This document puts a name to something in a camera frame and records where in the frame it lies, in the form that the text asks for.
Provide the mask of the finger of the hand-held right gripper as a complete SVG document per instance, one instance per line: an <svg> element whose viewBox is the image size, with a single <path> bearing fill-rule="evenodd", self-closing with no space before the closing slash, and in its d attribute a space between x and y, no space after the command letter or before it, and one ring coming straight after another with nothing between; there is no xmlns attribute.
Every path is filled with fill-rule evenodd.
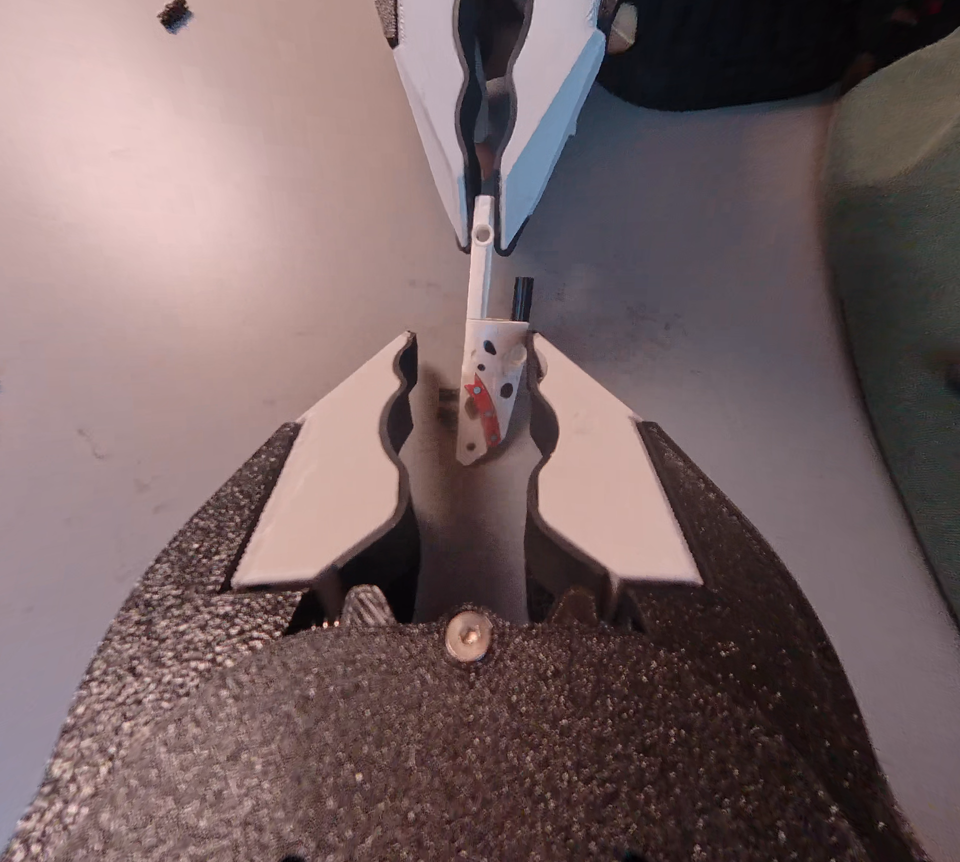
<svg viewBox="0 0 960 862"><path fill-rule="evenodd" d="M546 191L606 52L601 0L526 0L508 65L511 129L499 160L498 253L509 255Z"/></svg>
<svg viewBox="0 0 960 862"><path fill-rule="evenodd" d="M460 0L395 0L392 54L440 202L459 248L468 251L473 197L461 107L468 69L459 33Z"/></svg>

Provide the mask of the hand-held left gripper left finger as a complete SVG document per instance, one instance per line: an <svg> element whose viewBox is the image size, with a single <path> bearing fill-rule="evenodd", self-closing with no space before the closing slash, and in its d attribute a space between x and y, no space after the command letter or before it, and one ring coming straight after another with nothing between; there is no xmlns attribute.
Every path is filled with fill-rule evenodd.
<svg viewBox="0 0 960 862"><path fill-rule="evenodd" d="M413 620L419 528L400 453L417 378L417 338L406 331L297 420L230 591L305 591L333 621L350 590L376 586L396 621Z"/></svg>

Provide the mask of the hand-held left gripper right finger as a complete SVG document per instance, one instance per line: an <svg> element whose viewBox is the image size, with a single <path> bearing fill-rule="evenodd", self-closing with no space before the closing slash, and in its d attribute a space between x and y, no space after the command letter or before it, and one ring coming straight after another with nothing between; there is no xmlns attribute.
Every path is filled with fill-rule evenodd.
<svg viewBox="0 0 960 862"><path fill-rule="evenodd" d="M530 434L541 455L527 493L530 617L546 619L574 588L611 620L633 585L701 587L644 439L650 427L542 334L529 352Z"/></svg>

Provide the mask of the white spotted lego panel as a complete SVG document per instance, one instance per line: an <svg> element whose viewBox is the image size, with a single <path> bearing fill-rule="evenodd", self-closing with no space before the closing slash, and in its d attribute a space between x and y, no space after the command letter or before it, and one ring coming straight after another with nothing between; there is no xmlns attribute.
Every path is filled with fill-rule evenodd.
<svg viewBox="0 0 960 862"><path fill-rule="evenodd" d="M465 322L457 427L457 460L465 467L497 450L508 434L528 335L527 321Z"/></svg>

